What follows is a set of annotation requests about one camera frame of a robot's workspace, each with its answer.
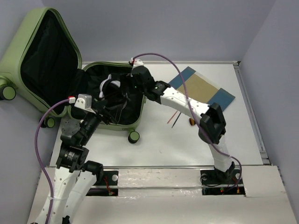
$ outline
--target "gray wall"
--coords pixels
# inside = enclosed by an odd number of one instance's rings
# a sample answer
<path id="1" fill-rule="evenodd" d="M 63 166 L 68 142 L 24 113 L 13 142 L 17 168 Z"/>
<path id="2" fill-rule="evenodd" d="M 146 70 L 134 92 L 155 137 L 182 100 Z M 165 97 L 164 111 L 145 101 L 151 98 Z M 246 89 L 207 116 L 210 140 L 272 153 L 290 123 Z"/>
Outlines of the gray wall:
<path id="1" fill-rule="evenodd" d="M 83 61 L 126 61 L 144 52 L 181 61 L 241 60 L 274 2 L 43 0 L 62 14 Z"/>
<path id="2" fill-rule="evenodd" d="M 299 1 L 277 0 L 241 63 L 270 160 L 299 221 Z"/>
<path id="3" fill-rule="evenodd" d="M 27 11 L 43 6 L 40 0 L 0 2 L 0 57 Z M 40 168 L 34 152 L 34 134 L 42 114 L 24 99 L 0 101 L 0 223 L 25 224 L 36 191 Z M 40 154 L 50 159 L 57 128 L 42 130 Z"/>

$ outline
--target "purple cable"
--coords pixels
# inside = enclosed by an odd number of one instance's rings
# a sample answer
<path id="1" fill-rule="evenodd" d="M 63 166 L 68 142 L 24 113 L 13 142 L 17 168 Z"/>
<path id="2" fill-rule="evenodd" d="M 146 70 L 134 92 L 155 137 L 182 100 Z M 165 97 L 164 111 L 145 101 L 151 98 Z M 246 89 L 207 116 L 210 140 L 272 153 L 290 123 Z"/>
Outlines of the purple cable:
<path id="1" fill-rule="evenodd" d="M 239 184 L 239 182 L 240 182 L 240 180 L 241 180 L 241 178 L 242 178 L 242 165 L 241 165 L 240 161 L 239 161 L 237 158 L 235 158 L 235 157 L 233 157 L 233 156 L 230 156 L 230 155 L 228 155 L 228 154 L 226 154 L 226 153 L 220 151 L 219 149 L 217 149 L 217 147 L 216 147 L 216 146 L 213 144 L 213 142 L 210 140 L 210 138 L 209 138 L 209 136 L 207 135 L 207 133 L 205 132 L 205 130 L 199 125 L 199 122 L 197 121 L 197 118 L 196 118 L 196 116 L 195 116 L 195 114 L 194 114 L 194 112 L 193 112 L 193 110 L 192 110 L 192 106 L 191 106 L 190 101 L 189 101 L 189 95 L 188 95 L 188 91 L 187 91 L 187 87 L 186 87 L 186 84 L 185 84 L 184 77 L 182 76 L 182 73 L 180 72 L 180 70 L 178 69 L 178 67 L 176 66 L 176 64 L 175 64 L 172 60 L 170 60 L 169 58 L 167 58 L 167 57 L 165 57 L 165 56 L 163 56 L 163 55 L 161 55 L 161 54 L 158 54 L 158 53 L 144 53 L 144 54 L 139 54 L 139 55 L 133 57 L 133 60 L 135 60 L 135 59 L 138 58 L 138 57 L 145 56 L 145 55 L 156 55 L 156 56 L 162 57 L 162 58 L 164 58 L 165 60 L 167 60 L 170 64 L 172 64 L 172 65 L 176 68 L 176 70 L 178 71 L 178 74 L 179 74 L 179 76 L 181 77 L 182 82 L 183 82 L 183 87 L 184 87 L 184 90 L 185 90 L 185 96 L 186 96 L 186 100 L 187 100 L 187 102 L 188 102 L 188 106 L 189 106 L 191 115 L 192 115 L 192 117 L 193 117 L 193 119 L 194 119 L 194 121 L 195 121 L 197 127 L 199 128 L 199 131 L 203 134 L 203 136 L 208 140 L 209 144 L 212 145 L 213 148 L 214 148 L 218 153 L 220 153 L 221 155 L 224 155 L 224 156 L 226 156 L 226 157 L 232 158 L 232 159 L 234 159 L 234 160 L 236 160 L 236 161 L 238 162 L 238 164 L 239 164 L 239 166 L 240 166 L 240 175 L 239 175 L 239 178 L 238 178 L 238 180 L 236 181 L 236 183 L 235 183 L 232 187 L 230 187 L 227 191 L 229 191 L 229 190 L 231 190 L 232 188 L 236 187 L 236 186 Z"/>
<path id="2" fill-rule="evenodd" d="M 47 214 L 47 218 L 46 218 L 46 222 L 45 224 L 48 224 L 49 222 L 49 219 L 50 219 L 50 215 L 51 215 L 51 210 L 52 210 L 52 205 L 53 205 L 53 196 L 54 196 L 54 189 L 53 189 L 53 184 L 51 182 L 51 179 L 49 177 L 49 174 L 47 173 L 46 169 L 45 169 L 45 166 L 41 160 L 41 157 L 39 155 L 39 152 L 38 152 L 38 147 L 37 147 L 37 137 L 38 137 L 38 132 L 39 132 L 39 129 L 41 128 L 42 124 L 43 124 L 43 121 L 45 120 L 46 116 L 57 106 L 61 105 L 61 104 L 64 104 L 64 103 L 68 103 L 69 102 L 69 99 L 65 99 L 65 100 L 62 100 L 56 104 L 54 104 L 52 107 L 50 107 L 50 109 L 43 115 L 43 117 L 41 118 L 41 120 L 39 121 L 38 123 L 38 126 L 37 126 L 37 129 L 36 129 L 36 134 L 35 134 L 35 137 L 34 137 L 34 148 L 36 150 L 36 157 L 37 157 L 37 160 L 38 160 L 38 163 L 39 165 L 41 166 L 42 168 L 42 171 L 43 173 L 45 174 L 46 178 L 47 178 L 47 181 L 49 183 L 49 186 L 50 186 L 50 205 L 49 205 L 49 210 L 48 210 L 48 214 Z"/>

